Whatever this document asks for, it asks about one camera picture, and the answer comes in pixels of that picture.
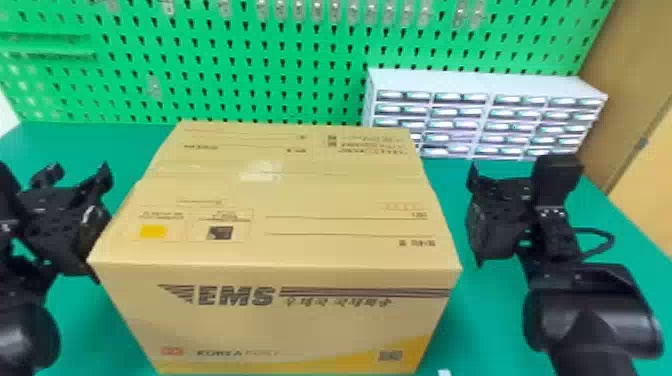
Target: ems logo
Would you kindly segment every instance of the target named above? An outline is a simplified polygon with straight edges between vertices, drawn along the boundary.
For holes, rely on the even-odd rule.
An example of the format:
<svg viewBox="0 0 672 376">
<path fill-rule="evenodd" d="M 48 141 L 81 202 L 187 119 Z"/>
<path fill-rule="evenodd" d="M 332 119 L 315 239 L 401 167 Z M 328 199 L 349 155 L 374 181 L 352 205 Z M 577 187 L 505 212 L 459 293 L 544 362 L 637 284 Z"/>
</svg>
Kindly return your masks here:
<svg viewBox="0 0 672 376">
<path fill-rule="evenodd" d="M 267 306 L 273 303 L 275 288 L 270 286 L 196 286 L 167 285 L 159 287 L 189 304 L 202 306 Z"/>
</svg>

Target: green pegboard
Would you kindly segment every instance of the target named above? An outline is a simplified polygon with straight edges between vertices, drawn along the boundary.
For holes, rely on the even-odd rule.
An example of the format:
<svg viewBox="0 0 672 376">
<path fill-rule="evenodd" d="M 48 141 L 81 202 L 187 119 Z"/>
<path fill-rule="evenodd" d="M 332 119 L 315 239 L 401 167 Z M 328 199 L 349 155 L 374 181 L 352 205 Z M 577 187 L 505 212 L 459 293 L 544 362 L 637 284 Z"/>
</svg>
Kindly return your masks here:
<svg viewBox="0 0 672 376">
<path fill-rule="evenodd" d="M 336 19 L 334 1 L 317 15 L 301 1 L 301 22 L 295 1 L 284 21 L 275 0 L 261 1 L 266 19 L 259 0 L 223 1 L 230 14 L 222 0 L 172 1 L 170 15 L 170 0 L 0 0 L 0 86 L 19 118 L 355 124 L 367 67 L 574 75 L 614 0 L 373 0 L 374 20 L 369 0 L 356 19 L 348 0 Z"/>
</svg>

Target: yellow sticker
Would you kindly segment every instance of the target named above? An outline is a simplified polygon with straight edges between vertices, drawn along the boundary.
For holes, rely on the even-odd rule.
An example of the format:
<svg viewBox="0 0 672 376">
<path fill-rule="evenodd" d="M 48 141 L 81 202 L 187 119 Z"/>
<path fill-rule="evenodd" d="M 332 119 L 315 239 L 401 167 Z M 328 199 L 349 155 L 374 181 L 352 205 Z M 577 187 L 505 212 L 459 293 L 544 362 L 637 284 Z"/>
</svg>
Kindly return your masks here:
<svg viewBox="0 0 672 376">
<path fill-rule="evenodd" d="M 143 225 L 140 229 L 140 239 L 163 239 L 166 237 L 166 226 Z"/>
</svg>

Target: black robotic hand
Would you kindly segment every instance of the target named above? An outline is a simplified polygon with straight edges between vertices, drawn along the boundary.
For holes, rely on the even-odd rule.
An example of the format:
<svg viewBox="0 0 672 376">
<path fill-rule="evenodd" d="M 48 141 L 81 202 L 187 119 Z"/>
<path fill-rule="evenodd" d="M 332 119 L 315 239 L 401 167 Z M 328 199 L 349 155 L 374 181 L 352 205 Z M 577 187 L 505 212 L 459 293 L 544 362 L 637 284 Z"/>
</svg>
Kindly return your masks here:
<svg viewBox="0 0 672 376">
<path fill-rule="evenodd" d="M 97 282 L 86 258 L 110 220 L 101 198 L 112 175 L 103 164 L 74 187 L 54 187 L 62 177 L 60 165 L 49 165 L 22 191 L 0 162 L 0 376 L 33 375 L 58 358 L 58 329 L 44 308 L 58 274 Z M 34 259 L 14 255 L 13 239 Z"/>
<path fill-rule="evenodd" d="M 469 242 L 479 266 L 518 256 L 530 288 L 525 338 L 549 354 L 559 376 L 634 376 L 632 357 L 659 357 L 662 333 L 623 265 L 584 262 L 611 248 L 614 237 L 569 224 L 564 203 L 582 172 L 574 155 L 540 157 L 529 179 L 494 180 L 472 165 Z M 577 233 L 606 241 L 581 252 Z"/>
</svg>

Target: green table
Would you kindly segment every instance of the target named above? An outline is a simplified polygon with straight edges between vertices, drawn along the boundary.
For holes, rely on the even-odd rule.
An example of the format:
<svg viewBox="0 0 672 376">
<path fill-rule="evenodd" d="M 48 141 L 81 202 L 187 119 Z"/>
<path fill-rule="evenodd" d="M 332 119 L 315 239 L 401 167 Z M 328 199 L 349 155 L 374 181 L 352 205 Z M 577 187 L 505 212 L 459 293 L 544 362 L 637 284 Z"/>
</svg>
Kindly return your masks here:
<svg viewBox="0 0 672 376">
<path fill-rule="evenodd" d="M 64 184 L 76 183 L 108 161 L 115 187 L 105 202 L 114 211 L 170 130 L 149 125 L 24 124 L 0 139 L 0 159 L 23 183 L 38 169 L 58 161 L 66 170 Z M 476 268 L 464 229 L 468 167 L 463 160 L 425 161 L 464 273 L 418 374 L 434 376 L 438 369 L 450 369 L 456 376 L 551 376 L 547 356 L 531 351 L 523 338 L 521 312 L 527 288 L 518 262 L 491 261 L 481 270 Z M 482 162 L 480 167 L 494 177 L 526 176 L 531 164 Z M 630 268 L 670 338 L 672 296 L 666 278 L 672 275 L 672 263 L 588 180 L 581 181 L 568 207 L 574 225 L 616 235 L 614 249 L 595 261 L 622 262 Z M 589 247 L 599 241 L 582 239 L 582 244 Z M 59 278 L 47 306 L 60 326 L 62 354 L 41 375 L 154 374 L 102 287 L 85 278 Z M 672 353 L 655 361 L 636 361 L 636 367 L 640 376 L 669 374 Z"/>
</svg>

